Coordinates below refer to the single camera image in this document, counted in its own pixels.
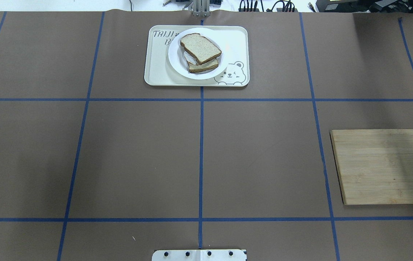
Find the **paper plate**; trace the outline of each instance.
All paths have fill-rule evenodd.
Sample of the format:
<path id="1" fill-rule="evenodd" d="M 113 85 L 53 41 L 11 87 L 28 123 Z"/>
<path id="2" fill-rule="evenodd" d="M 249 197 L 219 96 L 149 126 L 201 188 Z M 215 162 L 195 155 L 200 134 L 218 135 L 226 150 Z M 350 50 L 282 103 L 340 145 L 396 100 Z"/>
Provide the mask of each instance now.
<path id="1" fill-rule="evenodd" d="M 221 49 L 222 53 L 217 58 L 218 60 L 218 68 L 210 71 L 200 72 L 200 73 L 190 73 L 188 70 L 187 61 L 184 58 L 184 48 L 180 46 L 180 39 L 190 33 L 199 33 L 201 36 L 205 36 L 208 38 L 212 43 L 215 44 L 219 49 Z M 222 36 L 221 32 L 217 32 L 215 30 L 211 30 L 208 28 L 192 28 L 189 30 L 185 30 L 179 35 L 177 35 L 173 41 L 171 41 L 170 47 L 168 49 L 168 60 L 170 61 L 171 66 L 182 76 L 185 76 L 190 79 L 195 80 L 205 80 L 210 79 L 218 74 L 222 73 L 230 62 L 230 51 L 231 47 L 229 46 L 228 42 L 225 40 L 225 37 Z"/>

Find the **bread slice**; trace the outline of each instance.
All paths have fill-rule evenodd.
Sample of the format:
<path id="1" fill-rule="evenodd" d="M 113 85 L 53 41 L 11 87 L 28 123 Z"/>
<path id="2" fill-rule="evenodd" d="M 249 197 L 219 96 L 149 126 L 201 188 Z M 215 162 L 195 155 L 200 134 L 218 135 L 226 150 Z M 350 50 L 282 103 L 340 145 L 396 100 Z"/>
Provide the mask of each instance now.
<path id="1" fill-rule="evenodd" d="M 190 33 L 180 40 L 180 45 L 198 64 L 205 64 L 221 55 L 221 50 L 199 33 Z"/>
<path id="2" fill-rule="evenodd" d="M 192 55 L 190 55 L 188 52 L 184 52 L 184 58 L 187 61 L 188 64 L 191 65 L 198 65 L 197 60 L 195 60 L 195 58 L 192 57 Z"/>
<path id="3" fill-rule="evenodd" d="M 208 71 L 212 69 L 218 68 L 218 60 L 214 58 L 213 60 L 206 62 L 202 65 L 193 65 L 189 62 L 187 62 L 189 65 L 189 73 L 201 73 L 203 71 Z"/>

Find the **grid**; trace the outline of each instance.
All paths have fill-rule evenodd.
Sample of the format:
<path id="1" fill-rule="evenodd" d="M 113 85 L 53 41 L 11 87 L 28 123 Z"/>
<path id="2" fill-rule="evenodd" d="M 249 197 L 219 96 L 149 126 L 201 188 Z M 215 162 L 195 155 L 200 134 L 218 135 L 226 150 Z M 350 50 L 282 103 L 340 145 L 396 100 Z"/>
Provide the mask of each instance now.
<path id="1" fill-rule="evenodd" d="M 4 12 L 3 17 L 0 22 L 0 33 L 1 28 L 3 26 L 5 17 L 7 12 Z M 83 101 L 85 102 L 84 106 L 84 113 L 81 122 L 81 128 L 79 133 L 79 141 L 76 150 L 76 156 L 74 160 L 74 168 L 72 171 L 72 178 L 69 187 L 68 199 L 66 204 L 66 211 L 63 218 L 0 218 L 0 221 L 10 221 L 10 222 L 54 222 L 54 223 L 63 223 L 61 239 L 59 242 L 59 251 L 57 254 L 57 260 L 61 259 L 61 254 L 63 250 L 64 240 L 66 239 L 66 227 L 67 224 L 70 222 L 194 222 L 198 223 L 198 243 L 199 248 L 203 247 L 203 222 L 241 222 L 241 221 L 326 221 L 331 223 L 332 228 L 332 235 L 334 240 L 334 250 L 336 254 L 336 259 L 340 260 L 339 254 L 339 246 L 337 240 L 337 232 L 335 227 L 336 221 L 381 221 L 381 220 L 413 220 L 413 216 L 368 216 L 368 217 L 335 217 L 332 207 L 332 200 L 331 200 L 331 193 L 329 190 L 329 179 L 327 174 L 326 168 L 326 158 L 324 154 L 324 148 L 322 145 L 322 138 L 321 138 L 321 130 L 320 130 L 320 122 L 318 118 L 318 112 L 316 107 L 316 102 L 413 102 L 413 99 L 318 99 L 314 95 L 314 88 L 313 88 L 313 81 L 311 76 L 311 69 L 310 69 L 310 61 L 308 56 L 308 49 L 306 47 L 306 38 L 305 38 L 305 31 L 304 31 L 304 20 L 301 15 L 299 14 L 300 18 L 300 26 L 301 26 L 301 36 L 303 39 L 303 46 L 304 46 L 304 54 L 306 60 L 306 69 L 308 73 L 308 80 L 309 80 L 309 88 L 311 92 L 311 99 L 207 99 L 204 98 L 204 88 L 200 87 L 200 98 L 199 99 L 112 99 L 112 98 L 91 98 L 91 91 L 92 91 L 92 82 L 94 77 L 95 66 L 97 63 L 97 57 L 99 52 L 99 44 L 100 38 L 102 35 L 102 27 L 104 24 L 104 17 L 105 12 L 102 12 L 100 26 L 99 26 L 99 34 L 97 37 L 97 43 L 95 47 L 95 53 L 92 63 L 92 71 L 91 76 L 89 79 L 89 86 L 87 91 L 87 97 L 85 99 L 66 99 L 66 98 L 51 98 L 51 99 L 41 99 L 41 98 L 0 98 L 0 101 Z M 405 51 L 408 56 L 408 60 L 410 61 L 410 66 L 413 72 L 413 60 L 411 58 L 408 44 L 406 41 L 406 36 L 402 27 L 402 20 L 399 19 L 398 21 L 399 29 L 401 32 L 402 40 L 405 46 Z M 81 150 L 81 143 L 85 129 L 86 123 L 86 116 L 87 111 L 89 108 L 90 102 L 99 102 L 99 101 L 114 101 L 114 102 L 130 102 L 130 101 L 164 101 L 164 102 L 199 102 L 200 103 L 200 151 L 199 151 L 199 209 L 198 209 L 198 218 L 69 218 L 70 206 L 72 202 L 72 194 L 74 190 L 74 182 L 76 177 L 76 171 L 78 168 L 79 162 L 79 154 Z M 318 138 L 318 145 L 319 151 L 321 156 L 322 165 L 324 168 L 324 180 L 325 180 L 325 187 L 326 187 L 326 197 L 329 204 L 329 217 L 234 217 L 234 218 L 211 218 L 211 217 L 203 217 L 203 137 L 204 137 L 204 104 L 205 102 L 311 102 L 313 107 L 314 113 L 314 123 L 316 125 L 316 132 Z"/>

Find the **bear cartoon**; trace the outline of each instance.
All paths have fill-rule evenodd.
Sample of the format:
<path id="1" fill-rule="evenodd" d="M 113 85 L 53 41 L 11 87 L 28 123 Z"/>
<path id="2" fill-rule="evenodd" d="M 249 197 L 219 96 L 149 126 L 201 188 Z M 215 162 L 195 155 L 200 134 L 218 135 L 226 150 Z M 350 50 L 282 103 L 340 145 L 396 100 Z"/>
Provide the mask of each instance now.
<path id="1" fill-rule="evenodd" d="M 214 80 L 219 84 L 224 83 L 226 85 L 241 85 L 247 77 L 243 72 L 243 63 L 235 62 L 228 64 L 226 70 L 214 77 Z"/>

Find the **bamboo cutting board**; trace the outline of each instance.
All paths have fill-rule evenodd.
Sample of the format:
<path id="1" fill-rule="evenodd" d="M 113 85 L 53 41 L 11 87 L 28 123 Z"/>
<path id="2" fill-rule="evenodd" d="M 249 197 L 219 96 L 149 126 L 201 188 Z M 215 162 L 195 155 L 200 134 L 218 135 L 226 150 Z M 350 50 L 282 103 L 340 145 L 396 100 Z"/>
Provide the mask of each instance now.
<path id="1" fill-rule="evenodd" d="M 331 131 L 345 205 L 413 203 L 413 129 Z"/>

